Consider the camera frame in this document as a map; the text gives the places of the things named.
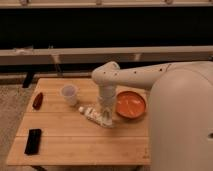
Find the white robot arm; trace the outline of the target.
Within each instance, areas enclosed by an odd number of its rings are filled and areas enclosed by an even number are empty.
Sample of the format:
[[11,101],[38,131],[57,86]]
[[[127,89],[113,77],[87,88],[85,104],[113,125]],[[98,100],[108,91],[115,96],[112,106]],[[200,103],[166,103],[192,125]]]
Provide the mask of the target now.
[[213,62],[174,62],[92,72],[100,103],[118,85],[146,89],[151,171],[213,171]]

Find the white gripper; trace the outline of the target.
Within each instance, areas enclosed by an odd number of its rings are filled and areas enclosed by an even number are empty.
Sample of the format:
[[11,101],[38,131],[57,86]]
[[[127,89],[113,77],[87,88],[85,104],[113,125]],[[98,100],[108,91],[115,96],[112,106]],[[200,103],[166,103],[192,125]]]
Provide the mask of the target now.
[[98,101],[100,104],[101,123],[111,124],[113,107],[116,99],[115,86],[100,86]]

